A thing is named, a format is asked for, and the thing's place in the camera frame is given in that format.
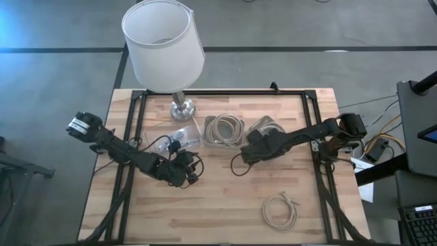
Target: gray floor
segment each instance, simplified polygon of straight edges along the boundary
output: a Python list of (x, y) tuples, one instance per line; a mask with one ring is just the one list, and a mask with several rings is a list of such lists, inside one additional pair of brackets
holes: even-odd
[[(184, 0), (204, 46), (437, 45), (427, 0)], [(121, 18), (135, 0), (0, 2), (1, 48), (105, 48), (124, 45)], [(105, 118), (121, 53), (0, 53), (0, 135), (6, 151), (56, 169), (37, 177), (21, 211), (15, 245), (75, 241), (96, 156), (66, 135), (77, 111)], [(374, 119), (401, 80), (435, 71), (437, 51), (207, 53), (192, 87), (333, 87), (341, 112)], [(128, 59), (122, 88), (138, 88)], [(399, 113), (390, 111), (369, 135)], [(393, 132), (402, 139), (402, 129)], [(364, 202), (372, 238), (396, 243), (393, 179)]]

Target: chrome lamp base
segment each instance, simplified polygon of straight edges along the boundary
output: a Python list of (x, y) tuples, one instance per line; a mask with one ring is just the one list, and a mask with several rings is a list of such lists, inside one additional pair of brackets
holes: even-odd
[(190, 99), (185, 99), (184, 92), (173, 93), (170, 114), (177, 121), (188, 121), (196, 113), (196, 106)]

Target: computer screen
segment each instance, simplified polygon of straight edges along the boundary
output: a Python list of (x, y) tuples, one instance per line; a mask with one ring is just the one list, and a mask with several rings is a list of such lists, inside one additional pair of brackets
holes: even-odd
[(417, 137), (437, 144), (437, 125), (420, 132)]
[(437, 140), (437, 131), (433, 131), (425, 135), (425, 137), (429, 137), (430, 139)]

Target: coiled cable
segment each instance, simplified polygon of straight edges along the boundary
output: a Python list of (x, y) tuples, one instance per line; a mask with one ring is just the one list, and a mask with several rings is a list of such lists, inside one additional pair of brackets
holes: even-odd
[[(290, 212), (290, 218), (283, 225), (274, 224), (272, 221), (272, 217), (267, 212), (268, 206), (273, 201), (282, 201), (285, 202), (288, 206)], [(284, 191), (281, 192), (281, 196), (269, 197), (262, 205), (262, 215), (267, 226), (277, 232), (287, 232), (291, 230), (296, 224), (296, 221), (298, 219), (298, 211), (296, 210), (295, 204), (298, 205), (298, 203), (292, 201)]]
[[(219, 124), (231, 129), (231, 137), (224, 137), (219, 131)], [(218, 146), (239, 146), (244, 136), (244, 124), (230, 113), (221, 113), (206, 126), (206, 139), (210, 144)]]

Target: white lampshade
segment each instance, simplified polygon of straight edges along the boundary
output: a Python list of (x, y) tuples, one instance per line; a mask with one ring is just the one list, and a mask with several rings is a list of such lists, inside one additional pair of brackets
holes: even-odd
[(138, 82), (153, 92), (179, 92), (199, 78), (205, 53), (194, 13), (173, 0), (142, 1), (122, 28)]

